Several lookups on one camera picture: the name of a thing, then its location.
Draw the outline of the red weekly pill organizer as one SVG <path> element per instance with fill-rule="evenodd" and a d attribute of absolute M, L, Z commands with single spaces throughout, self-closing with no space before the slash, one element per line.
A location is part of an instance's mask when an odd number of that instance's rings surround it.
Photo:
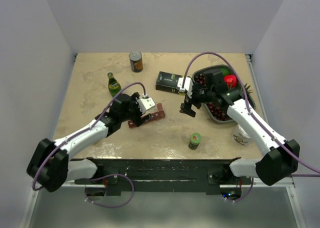
<path fill-rule="evenodd" d="M 164 111 L 162 103 L 157 103 L 156 108 L 157 108 L 156 112 L 149 113 L 148 115 L 145 115 L 145 116 L 147 116 L 147 120 L 144 121 L 143 125 L 148 124 L 150 122 L 155 122 L 155 121 L 164 119 L 166 117 L 166 113 Z M 132 120 L 129 120 L 127 122 L 127 124 L 130 129 L 137 127 L 137 125 Z"/>

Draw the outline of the green pill bottle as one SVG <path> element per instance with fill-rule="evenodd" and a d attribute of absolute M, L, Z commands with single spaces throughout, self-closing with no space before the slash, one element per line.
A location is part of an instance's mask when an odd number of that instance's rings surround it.
<path fill-rule="evenodd" d="M 199 144 L 202 141 L 202 136 L 199 133 L 193 133 L 189 138 L 189 144 L 188 147 L 191 150 L 196 150 L 199 146 Z"/>

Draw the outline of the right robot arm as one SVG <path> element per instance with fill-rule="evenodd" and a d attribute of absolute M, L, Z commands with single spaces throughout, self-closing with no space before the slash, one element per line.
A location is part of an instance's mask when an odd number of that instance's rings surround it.
<path fill-rule="evenodd" d="M 223 171 L 223 180 L 230 185 L 241 177 L 259 178 L 272 186 L 297 171 L 300 145 L 287 140 L 274 131 L 252 108 L 244 93 L 237 88 L 228 88 L 223 73 L 219 69 L 204 74 L 206 87 L 194 83 L 190 77 L 181 77 L 177 89 L 185 95 L 180 112 L 195 117 L 192 106 L 197 109 L 202 104 L 212 103 L 220 107 L 230 118 L 240 125 L 255 142 L 262 159 L 233 159 Z"/>

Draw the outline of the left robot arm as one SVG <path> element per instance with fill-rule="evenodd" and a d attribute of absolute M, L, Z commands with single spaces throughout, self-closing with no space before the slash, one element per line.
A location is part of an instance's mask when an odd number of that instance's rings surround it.
<path fill-rule="evenodd" d="M 145 123 L 151 115 L 147 111 L 155 107 L 147 95 L 134 93 L 117 94 L 103 112 L 88 125 L 74 133 L 56 140 L 41 140 L 27 166 L 27 174 L 48 192 L 54 192 L 65 182 L 87 179 L 99 184 L 104 172 L 90 159 L 73 160 L 73 157 L 121 128 L 122 123 L 133 121 L 137 126 Z"/>

